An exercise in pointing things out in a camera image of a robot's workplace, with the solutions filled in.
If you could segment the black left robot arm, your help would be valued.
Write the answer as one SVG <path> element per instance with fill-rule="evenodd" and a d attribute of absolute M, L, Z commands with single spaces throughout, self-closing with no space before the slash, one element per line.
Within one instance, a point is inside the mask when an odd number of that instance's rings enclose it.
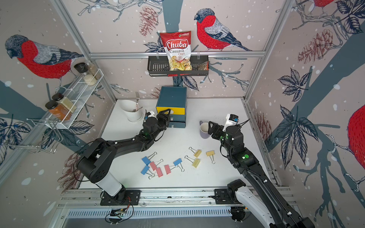
<path fill-rule="evenodd" d="M 110 197 L 122 195 L 124 186 L 109 171 L 113 160 L 126 154 L 148 150 L 158 141 L 158 135 L 167 129 L 170 114 L 171 109 L 163 110 L 157 116 L 153 116 L 151 112 L 146 113 L 143 129 L 133 138 L 119 141 L 96 139 L 83 152 L 76 168 Z"/>

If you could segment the blue binder clip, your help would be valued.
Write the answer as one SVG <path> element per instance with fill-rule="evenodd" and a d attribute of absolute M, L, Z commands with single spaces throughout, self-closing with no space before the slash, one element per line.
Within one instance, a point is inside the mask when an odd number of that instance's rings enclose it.
<path fill-rule="evenodd" d="M 150 156 L 145 156 L 142 158 L 142 161 L 145 165 L 149 165 L 151 163 L 151 159 L 157 155 L 157 152 L 153 152 Z"/>
<path fill-rule="evenodd" d="M 173 162 L 173 169 L 174 168 L 179 168 L 181 172 L 185 171 L 185 169 L 182 166 L 182 159 L 181 158 L 178 158 L 177 160 L 175 160 Z"/>
<path fill-rule="evenodd" d="M 154 177 L 156 176 L 156 174 L 155 174 L 155 173 L 153 173 L 153 172 L 150 170 L 150 166 L 149 166 L 149 165 L 146 165 L 146 166 L 142 169 L 141 174 L 142 174 L 142 175 L 147 175 L 149 180 L 150 180 L 150 179 L 152 179 L 152 178 L 154 178 Z"/>

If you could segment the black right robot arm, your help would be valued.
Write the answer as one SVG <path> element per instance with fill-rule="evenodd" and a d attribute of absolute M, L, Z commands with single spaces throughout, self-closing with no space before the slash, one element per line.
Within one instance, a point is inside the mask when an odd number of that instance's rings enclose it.
<path fill-rule="evenodd" d="M 243 204 L 265 228 L 312 228 L 310 218 L 302 217 L 283 198 L 265 174 L 255 155 L 245 147 L 239 124 L 224 127 L 209 122 L 208 134 L 220 141 L 231 165 L 255 189 L 255 196 L 240 179 L 227 185 L 230 197 Z"/>

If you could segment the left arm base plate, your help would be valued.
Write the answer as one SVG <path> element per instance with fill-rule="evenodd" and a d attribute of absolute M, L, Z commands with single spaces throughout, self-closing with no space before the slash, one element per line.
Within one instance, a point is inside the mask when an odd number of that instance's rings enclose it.
<path fill-rule="evenodd" d="M 116 196 L 110 196 L 106 192 L 101 194 L 101 206 L 133 205 L 139 203 L 141 190 L 121 190 Z"/>

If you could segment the yellow drawer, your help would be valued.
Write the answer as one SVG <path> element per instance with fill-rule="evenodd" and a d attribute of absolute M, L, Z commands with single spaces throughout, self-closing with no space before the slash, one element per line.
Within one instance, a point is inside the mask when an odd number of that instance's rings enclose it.
<path fill-rule="evenodd" d="M 157 112 L 170 112 L 173 115 L 185 115 L 186 109 L 180 107 L 157 107 Z"/>

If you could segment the teal drawer cabinet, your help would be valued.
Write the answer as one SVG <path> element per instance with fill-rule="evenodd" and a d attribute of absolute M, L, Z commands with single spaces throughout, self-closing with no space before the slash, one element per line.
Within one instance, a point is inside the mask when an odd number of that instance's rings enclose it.
<path fill-rule="evenodd" d="M 187 88 L 163 86 L 157 101 L 157 107 L 180 107 L 185 108 L 187 113 Z"/>

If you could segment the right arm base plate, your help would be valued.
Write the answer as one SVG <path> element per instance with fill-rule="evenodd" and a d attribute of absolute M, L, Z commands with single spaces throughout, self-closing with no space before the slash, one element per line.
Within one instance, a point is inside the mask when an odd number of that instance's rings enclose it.
<path fill-rule="evenodd" d="M 239 203 L 228 188 L 215 189 L 214 195 L 211 196 L 216 204 L 237 204 Z"/>

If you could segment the yellow binder clip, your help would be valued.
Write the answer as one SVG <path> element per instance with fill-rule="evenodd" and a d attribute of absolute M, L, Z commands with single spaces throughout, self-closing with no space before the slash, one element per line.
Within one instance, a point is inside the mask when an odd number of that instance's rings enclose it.
<path fill-rule="evenodd" d="M 199 158 L 190 158 L 189 156 L 185 156 L 184 157 L 186 160 L 188 160 L 189 162 L 191 162 L 192 163 L 192 166 L 194 167 L 194 168 L 197 168 L 198 167 L 198 165 L 200 164 L 200 162 L 201 162 L 201 160 L 199 159 Z"/>
<path fill-rule="evenodd" d="M 211 150 L 211 151 L 207 151 L 206 152 L 206 156 L 211 159 L 212 164 L 215 164 L 214 155 L 215 155 L 215 151 L 214 150 Z"/>
<path fill-rule="evenodd" d="M 201 149 L 194 149 L 192 147 L 189 147 L 189 150 L 194 154 L 194 157 L 196 158 L 198 158 L 202 153 Z"/>

